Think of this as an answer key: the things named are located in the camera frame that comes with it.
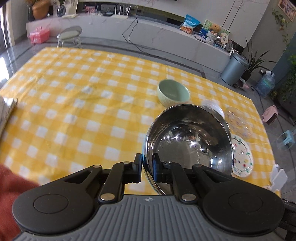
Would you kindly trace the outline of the red sleeve forearm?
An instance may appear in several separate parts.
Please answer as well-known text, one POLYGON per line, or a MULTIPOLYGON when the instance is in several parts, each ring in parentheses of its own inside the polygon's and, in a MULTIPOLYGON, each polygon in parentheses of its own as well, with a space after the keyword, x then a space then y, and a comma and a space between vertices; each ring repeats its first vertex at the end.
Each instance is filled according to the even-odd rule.
POLYGON ((39 185, 14 174, 5 165, 1 165, 0 170, 0 236, 1 240, 12 240, 20 233, 12 214, 13 202, 25 191, 39 185))

